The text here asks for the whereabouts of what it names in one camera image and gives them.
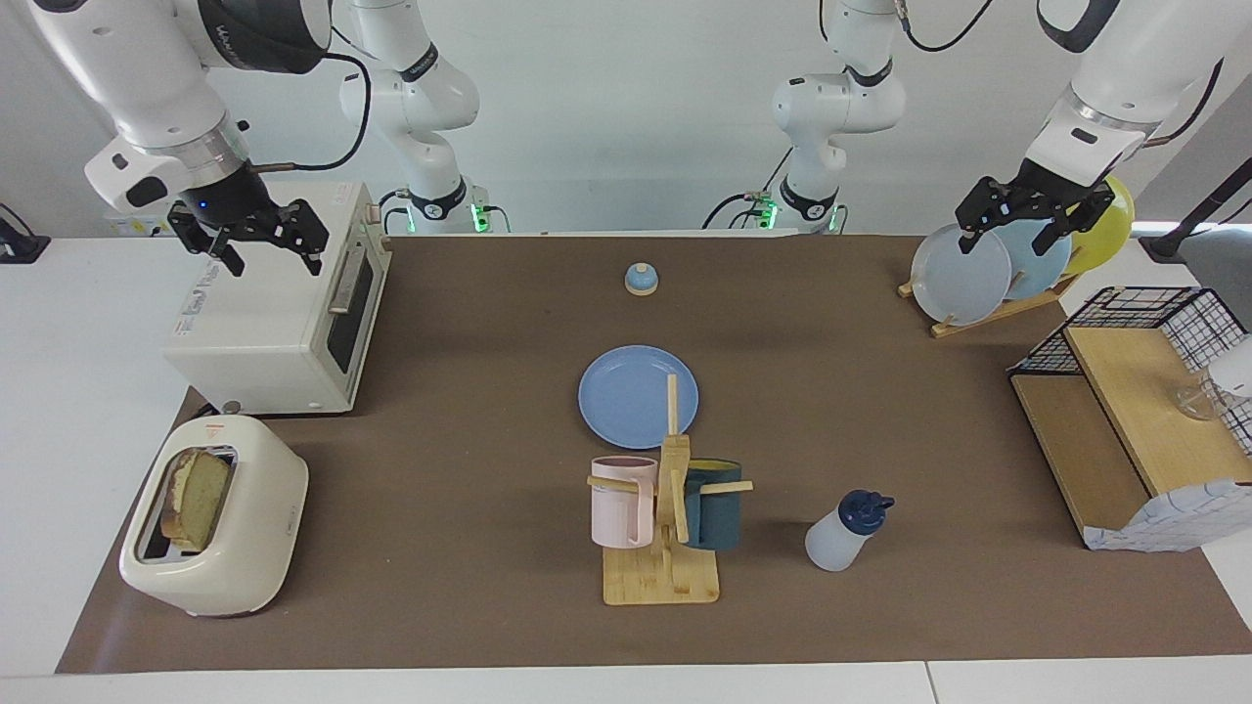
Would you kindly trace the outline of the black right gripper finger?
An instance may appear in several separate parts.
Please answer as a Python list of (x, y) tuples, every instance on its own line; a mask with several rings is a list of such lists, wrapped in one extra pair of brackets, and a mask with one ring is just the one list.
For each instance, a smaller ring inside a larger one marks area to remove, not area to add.
[(331, 241), (331, 232), (308, 200), (298, 198), (287, 205), (272, 203), (263, 208), (260, 210), (260, 236), (263, 236), (264, 242), (294, 253), (305, 266), (309, 276), (319, 276), (322, 271), (321, 257)]
[(232, 246), (228, 233), (222, 230), (218, 236), (212, 236), (202, 222), (197, 219), (192, 209), (175, 200), (168, 212), (168, 222), (183, 248), (192, 254), (205, 254), (222, 263), (232, 276), (240, 277), (245, 271), (245, 261)]

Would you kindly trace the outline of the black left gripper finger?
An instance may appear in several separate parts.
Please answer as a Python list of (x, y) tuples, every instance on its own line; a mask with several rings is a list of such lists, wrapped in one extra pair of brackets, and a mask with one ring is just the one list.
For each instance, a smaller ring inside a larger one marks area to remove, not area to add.
[(1038, 256), (1045, 256), (1055, 241), (1060, 241), (1060, 238), (1072, 236), (1074, 232), (1090, 230), (1114, 198), (1116, 193), (1111, 184), (1099, 184), (1075, 205), (1069, 205), (1068, 209), (1057, 209), (1050, 222), (1038, 233)]
[(1009, 222), (1013, 189), (992, 175), (980, 178), (957, 205), (957, 224), (962, 229), (959, 249), (969, 254), (985, 233)]

